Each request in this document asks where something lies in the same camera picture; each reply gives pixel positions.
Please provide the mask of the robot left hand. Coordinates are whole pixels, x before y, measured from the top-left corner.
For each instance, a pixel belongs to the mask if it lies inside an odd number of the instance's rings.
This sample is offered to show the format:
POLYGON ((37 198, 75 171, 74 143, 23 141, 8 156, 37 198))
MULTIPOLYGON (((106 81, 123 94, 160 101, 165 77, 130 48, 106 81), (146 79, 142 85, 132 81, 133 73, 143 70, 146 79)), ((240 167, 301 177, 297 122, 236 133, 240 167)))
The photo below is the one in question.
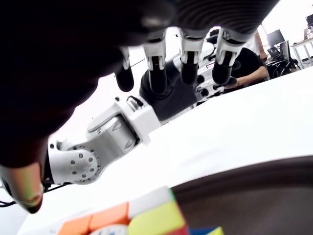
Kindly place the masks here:
POLYGON ((204 42, 198 63, 197 78, 193 85, 186 85, 180 78, 180 55, 176 54, 166 61, 167 91, 164 94, 154 94, 149 84, 149 73, 142 76, 139 94, 154 109, 161 122, 169 121, 182 111, 198 102, 223 93, 225 86, 217 84, 212 77, 215 63, 216 45, 204 42))

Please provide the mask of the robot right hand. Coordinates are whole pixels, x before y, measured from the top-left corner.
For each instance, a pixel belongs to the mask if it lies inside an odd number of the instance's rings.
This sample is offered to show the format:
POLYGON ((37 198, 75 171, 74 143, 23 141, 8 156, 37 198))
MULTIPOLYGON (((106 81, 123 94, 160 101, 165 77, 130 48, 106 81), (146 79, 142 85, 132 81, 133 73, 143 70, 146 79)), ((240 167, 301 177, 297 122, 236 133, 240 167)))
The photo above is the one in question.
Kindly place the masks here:
POLYGON ((234 40, 253 33, 275 0, 3 0, 0 3, 0 179, 29 213, 42 204, 48 137, 122 68, 122 48, 181 28, 234 40))

